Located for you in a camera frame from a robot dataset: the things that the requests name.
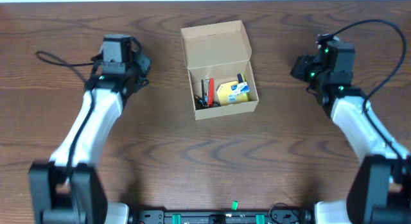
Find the yellow highlighter with black cap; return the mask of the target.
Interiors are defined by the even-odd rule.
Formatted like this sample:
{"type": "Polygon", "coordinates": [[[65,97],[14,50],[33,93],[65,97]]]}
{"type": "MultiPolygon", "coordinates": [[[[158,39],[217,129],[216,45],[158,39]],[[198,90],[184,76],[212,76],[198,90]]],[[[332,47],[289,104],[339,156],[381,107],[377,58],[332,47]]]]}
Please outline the yellow highlighter with black cap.
{"type": "MultiPolygon", "coordinates": [[[[239,82],[239,83],[245,82],[245,77],[244,77],[244,75],[243,75],[242,73],[237,74],[237,77],[238,77],[238,82],[239,82]]],[[[244,94],[240,94],[240,98],[241,98],[243,101],[249,101],[249,95],[248,95],[247,92],[244,93],[244,94]]]]}

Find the cardboard box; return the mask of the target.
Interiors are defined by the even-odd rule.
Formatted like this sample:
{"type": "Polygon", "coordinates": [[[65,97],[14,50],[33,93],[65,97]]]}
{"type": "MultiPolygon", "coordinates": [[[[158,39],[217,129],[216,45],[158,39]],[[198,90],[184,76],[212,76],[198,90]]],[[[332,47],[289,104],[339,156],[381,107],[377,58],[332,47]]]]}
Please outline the cardboard box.
{"type": "Polygon", "coordinates": [[[243,22],[238,20],[182,28],[180,34],[195,119],[198,121],[255,111],[259,96],[250,61],[252,48],[243,22]],[[223,83],[238,81],[239,73],[244,75],[250,89],[248,102],[196,108],[194,96],[202,97],[201,80],[214,80],[214,101],[219,102],[217,88],[223,83]]]}

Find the yellow black correction tape dispenser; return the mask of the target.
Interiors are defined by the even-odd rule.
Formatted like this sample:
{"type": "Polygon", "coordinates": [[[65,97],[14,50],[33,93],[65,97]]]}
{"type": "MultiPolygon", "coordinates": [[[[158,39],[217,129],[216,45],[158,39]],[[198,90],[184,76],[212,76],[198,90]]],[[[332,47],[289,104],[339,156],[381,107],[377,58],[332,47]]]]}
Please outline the yellow black correction tape dispenser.
{"type": "Polygon", "coordinates": [[[211,105],[208,104],[207,97],[200,97],[195,95],[195,105],[197,109],[205,109],[205,108],[213,108],[213,107],[220,107],[221,104],[217,101],[213,101],[211,105]]]}

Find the red stapler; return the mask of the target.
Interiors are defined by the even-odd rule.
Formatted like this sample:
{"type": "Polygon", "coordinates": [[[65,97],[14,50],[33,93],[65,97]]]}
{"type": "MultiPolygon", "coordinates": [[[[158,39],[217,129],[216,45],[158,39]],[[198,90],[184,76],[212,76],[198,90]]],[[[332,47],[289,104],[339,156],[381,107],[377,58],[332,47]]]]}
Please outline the red stapler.
{"type": "Polygon", "coordinates": [[[206,78],[201,80],[202,97],[207,97],[208,104],[211,105],[214,101],[214,80],[212,78],[206,78]]]}

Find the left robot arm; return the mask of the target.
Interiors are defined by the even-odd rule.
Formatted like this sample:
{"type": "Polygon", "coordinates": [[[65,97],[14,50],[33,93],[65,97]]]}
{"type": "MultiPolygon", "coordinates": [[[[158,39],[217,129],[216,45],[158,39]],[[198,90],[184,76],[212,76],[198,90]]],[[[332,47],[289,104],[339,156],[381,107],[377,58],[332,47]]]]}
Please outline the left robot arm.
{"type": "Polygon", "coordinates": [[[138,223],[128,205],[107,200],[96,168],[129,97],[149,84],[151,60],[135,37],[109,34],[89,65],[68,135],[47,162],[33,163],[28,172],[36,223],[138,223]]]}

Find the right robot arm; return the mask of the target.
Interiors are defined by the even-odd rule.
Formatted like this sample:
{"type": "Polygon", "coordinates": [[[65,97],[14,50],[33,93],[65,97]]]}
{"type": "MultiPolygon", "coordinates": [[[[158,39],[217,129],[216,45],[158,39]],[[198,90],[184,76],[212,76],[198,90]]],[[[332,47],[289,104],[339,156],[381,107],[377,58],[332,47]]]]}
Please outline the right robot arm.
{"type": "Polygon", "coordinates": [[[341,129],[360,168],[345,200],[319,202],[316,223],[410,223],[410,153],[384,127],[352,85],[352,44],[329,41],[297,58],[290,74],[309,84],[326,115],[341,129]]]}

